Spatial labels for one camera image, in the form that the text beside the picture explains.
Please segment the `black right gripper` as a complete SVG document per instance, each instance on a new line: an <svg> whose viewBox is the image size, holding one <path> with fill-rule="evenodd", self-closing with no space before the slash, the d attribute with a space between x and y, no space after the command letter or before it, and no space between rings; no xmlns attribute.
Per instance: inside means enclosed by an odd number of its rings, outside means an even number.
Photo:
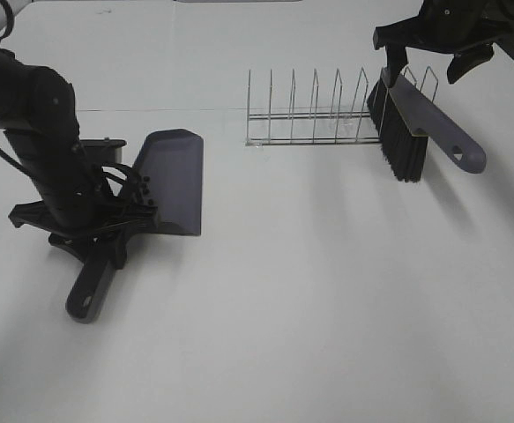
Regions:
<svg viewBox="0 0 514 423"><path fill-rule="evenodd" d="M446 72L450 84L489 62L494 56L490 43L513 34L513 28L506 21L485 18L487 4L480 0L426 0L416 16L376 27L373 44L375 49L385 48L387 86L395 86L408 65L406 48L454 54Z"/></svg>

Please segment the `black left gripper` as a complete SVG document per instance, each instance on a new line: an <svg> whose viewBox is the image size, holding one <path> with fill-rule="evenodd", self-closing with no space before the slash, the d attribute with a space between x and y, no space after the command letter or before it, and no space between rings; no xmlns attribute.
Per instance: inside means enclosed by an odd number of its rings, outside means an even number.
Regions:
<svg viewBox="0 0 514 423"><path fill-rule="evenodd" d="M92 163L84 149L18 149L16 155L41 199L15 205L9 220L50 233L52 247L80 262L105 256L121 270L126 232L156 227L158 208L136 202L142 175L133 166Z"/></svg>

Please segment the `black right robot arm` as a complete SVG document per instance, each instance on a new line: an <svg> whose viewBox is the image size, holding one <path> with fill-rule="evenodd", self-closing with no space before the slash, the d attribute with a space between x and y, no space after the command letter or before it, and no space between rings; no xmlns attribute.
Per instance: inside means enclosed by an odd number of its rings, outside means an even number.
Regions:
<svg viewBox="0 0 514 423"><path fill-rule="evenodd" d="M373 33L374 49L383 48L387 65L384 82L392 88L408 65L408 48L451 55L447 79L451 84L467 72L491 60L493 45L513 34L506 20L484 16L486 1L425 1L417 15L378 26Z"/></svg>

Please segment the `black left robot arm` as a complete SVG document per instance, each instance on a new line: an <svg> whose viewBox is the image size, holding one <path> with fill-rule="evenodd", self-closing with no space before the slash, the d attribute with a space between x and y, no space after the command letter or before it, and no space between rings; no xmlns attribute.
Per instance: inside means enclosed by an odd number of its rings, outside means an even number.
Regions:
<svg viewBox="0 0 514 423"><path fill-rule="evenodd" d="M81 139L72 85L55 70L0 50L0 130L41 199L16 205L11 223L49 232L85 261L104 255L121 270L134 234L156 227L148 180L121 162L121 139Z"/></svg>

